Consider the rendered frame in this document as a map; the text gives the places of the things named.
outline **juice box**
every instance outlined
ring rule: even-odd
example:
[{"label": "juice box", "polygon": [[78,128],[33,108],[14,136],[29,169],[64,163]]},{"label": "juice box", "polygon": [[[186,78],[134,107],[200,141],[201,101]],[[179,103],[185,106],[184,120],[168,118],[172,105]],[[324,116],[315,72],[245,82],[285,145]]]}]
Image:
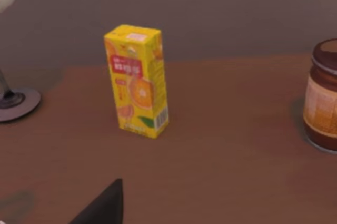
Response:
[{"label": "juice box", "polygon": [[162,32],[121,25],[104,43],[119,127],[157,138],[169,123]]}]

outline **wall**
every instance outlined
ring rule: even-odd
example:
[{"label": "wall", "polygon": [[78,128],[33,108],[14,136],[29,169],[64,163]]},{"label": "wall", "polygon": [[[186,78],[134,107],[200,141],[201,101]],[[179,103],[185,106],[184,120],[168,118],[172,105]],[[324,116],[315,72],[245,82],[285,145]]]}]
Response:
[{"label": "wall", "polygon": [[105,63],[120,23],[164,31],[167,60],[305,52],[336,35],[336,0],[17,0],[0,18],[0,65]]}]

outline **jar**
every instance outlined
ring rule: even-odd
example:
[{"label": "jar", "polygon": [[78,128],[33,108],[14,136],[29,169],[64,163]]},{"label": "jar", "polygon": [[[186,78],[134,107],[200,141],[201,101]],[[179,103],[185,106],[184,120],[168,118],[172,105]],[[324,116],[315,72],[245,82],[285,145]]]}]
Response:
[{"label": "jar", "polygon": [[337,153],[337,38],[312,53],[303,120],[308,140],[321,150]]}]

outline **brown table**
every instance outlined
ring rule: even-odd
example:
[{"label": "brown table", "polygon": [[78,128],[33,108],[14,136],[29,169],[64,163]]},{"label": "brown table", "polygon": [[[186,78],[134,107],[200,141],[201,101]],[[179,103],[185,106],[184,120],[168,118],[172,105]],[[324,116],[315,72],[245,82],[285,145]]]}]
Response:
[{"label": "brown table", "polygon": [[13,71],[44,103],[0,126],[0,196],[34,196],[23,224],[67,223],[122,177],[126,224],[335,223],[337,159],[296,126],[310,65],[167,63],[171,124],[157,140],[118,129],[105,66]]}]

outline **orange juice carton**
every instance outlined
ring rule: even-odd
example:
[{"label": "orange juice carton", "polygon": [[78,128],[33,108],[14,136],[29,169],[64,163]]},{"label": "orange juice carton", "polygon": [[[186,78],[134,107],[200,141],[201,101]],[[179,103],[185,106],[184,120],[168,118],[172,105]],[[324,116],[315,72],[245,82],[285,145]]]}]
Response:
[{"label": "orange juice carton", "polygon": [[104,43],[119,127],[157,138],[169,123],[162,32],[121,25]]}]

